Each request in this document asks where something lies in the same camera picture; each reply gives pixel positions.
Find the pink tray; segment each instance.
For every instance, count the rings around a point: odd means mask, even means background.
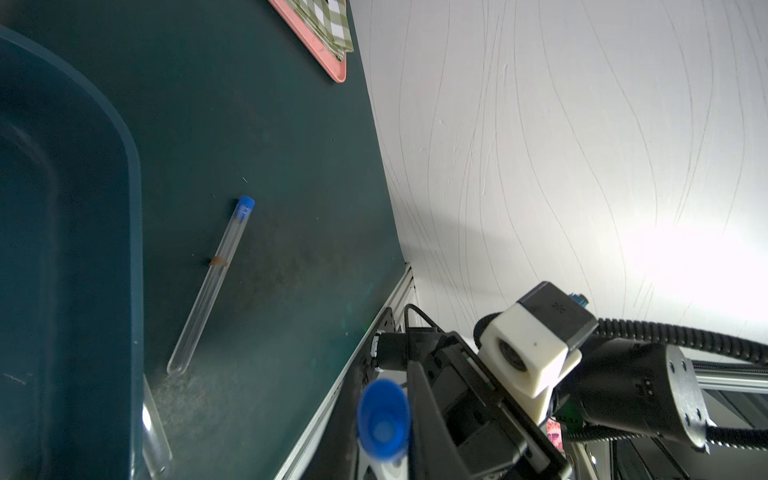
[[[310,30],[309,27],[304,25],[304,20],[299,18],[298,15],[285,3],[285,0],[270,0],[272,6],[277,10],[277,13],[283,17],[288,26],[290,26],[293,33],[296,34],[301,42],[304,43],[307,50],[317,59],[317,61],[325,68],[328,75],[338,83],[342,83],[346,80],[346,56],[344,61],[336,60],[331,52],[328,51],[325,45],[319,38]]]

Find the clear plastic tube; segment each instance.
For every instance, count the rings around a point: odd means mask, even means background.
[[[141,420],[144,423],[141,452],[144,454],[144,464],[147,465],[152,480],[168,478],[174,465],[174,456],[170,452],[168,439],[160,422],[160,414],[152,399],[147,377],[144,377],[144,407],[141,412]]]
[[[190,315],[187,317],[187,323],[184,325],[184,330],[181,331],[174,353],[170,356],[167,367],[168,375],[178,376],[187,371],[190,360],[192,360],[192,354],[200,340],[200,335],[203,333],[208,315],[214,307],[221,283],[227,275],[235,249],[240,242],[240,237],[243,236],[243,230],[245,230],[254,205],[255,202],[251,197],[240,197],[240,201],[237,202],[237,207],[235,207],[227,230],[224,232],[224,237],[216,250],[216,256],[210,261],[208,274],[203,280],[203,286],[200,288]]]

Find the dark green table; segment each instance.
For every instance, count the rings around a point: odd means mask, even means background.
[[[272,478],[404,271],[359,54],[334,84],[266,0],[2,5],[136,140],[145,369],[175,477]],[[168,379],[244,194],[257,206],[233,266],[189,370]]]

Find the white wall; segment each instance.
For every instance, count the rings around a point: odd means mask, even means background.
[[[768,342],[768,2],[351,0],[419,303]]]

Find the blue test tube cap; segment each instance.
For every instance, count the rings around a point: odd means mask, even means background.
[[[411,409],[397,383],[380,379],[363,390],[357,405],[357,435],[366,453],[394,462],[408,451]]]
[[[237,201],[237,206],[235,207],[235,216],[241,220],[245,219],[248,217],[248,215],[250,215],[250,211],[253,210],[253,207],[255,206],[256,201],[253,198],[243,195]]]

